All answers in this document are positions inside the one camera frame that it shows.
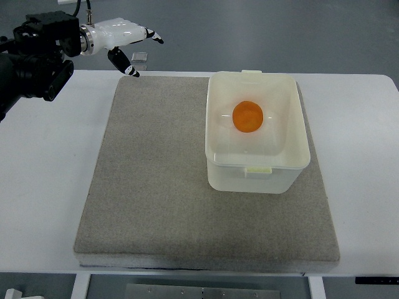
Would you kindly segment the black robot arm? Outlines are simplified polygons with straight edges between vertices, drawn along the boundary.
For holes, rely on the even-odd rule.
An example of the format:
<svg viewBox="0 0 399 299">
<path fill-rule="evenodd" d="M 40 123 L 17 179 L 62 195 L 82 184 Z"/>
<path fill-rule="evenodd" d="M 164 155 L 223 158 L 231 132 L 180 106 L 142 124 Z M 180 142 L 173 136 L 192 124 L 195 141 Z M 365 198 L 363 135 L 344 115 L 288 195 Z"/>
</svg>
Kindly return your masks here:
<svg viewBox="0 0 399 299">
<path fill-rule="evenodd" d="M 13 30 L 14 37 L 1 37 L 1 118 L 20 98 L 53 101 L 74 72 L 71 58 L 87 50 L 77 17 L 64 11 L 28 14 Z"/>
</svg>

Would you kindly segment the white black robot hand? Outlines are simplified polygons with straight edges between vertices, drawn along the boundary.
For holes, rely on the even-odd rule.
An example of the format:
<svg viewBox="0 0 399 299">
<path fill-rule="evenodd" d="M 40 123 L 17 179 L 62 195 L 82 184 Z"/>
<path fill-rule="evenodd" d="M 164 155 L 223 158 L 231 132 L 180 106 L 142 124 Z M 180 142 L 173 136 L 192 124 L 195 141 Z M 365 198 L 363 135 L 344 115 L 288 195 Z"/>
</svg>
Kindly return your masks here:
<svg viewBox="0 0 399 299">
<path fill-rule="evenodd" d="M 108 60 L 121 73 L 132 77 L 140 74 L 129 58 L 120 50 L 122 46 L 152 39 L 160 44 L 164 41 L 155 31 L 122 18 L 81 25 L 81 55 L 94 55 L 106 49 Z"/>
</svg>

